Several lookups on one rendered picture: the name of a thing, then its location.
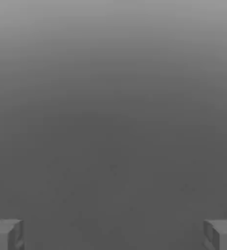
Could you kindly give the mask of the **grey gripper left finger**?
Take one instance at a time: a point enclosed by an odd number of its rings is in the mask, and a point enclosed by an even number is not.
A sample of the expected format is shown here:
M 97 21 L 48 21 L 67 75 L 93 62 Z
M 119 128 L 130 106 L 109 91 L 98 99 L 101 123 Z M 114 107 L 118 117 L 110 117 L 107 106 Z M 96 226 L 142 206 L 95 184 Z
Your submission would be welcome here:
M 0 219 L 0 250 L 25 250 L 23 220 Z

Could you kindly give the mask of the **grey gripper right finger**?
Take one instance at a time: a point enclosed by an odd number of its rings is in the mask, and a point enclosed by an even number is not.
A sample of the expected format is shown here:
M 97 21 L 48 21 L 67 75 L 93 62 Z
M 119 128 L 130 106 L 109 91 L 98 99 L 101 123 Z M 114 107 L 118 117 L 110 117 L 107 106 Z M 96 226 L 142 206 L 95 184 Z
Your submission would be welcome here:
M 203 230 L 206 250 L 227 250 L 227 219 L 204 220 Z

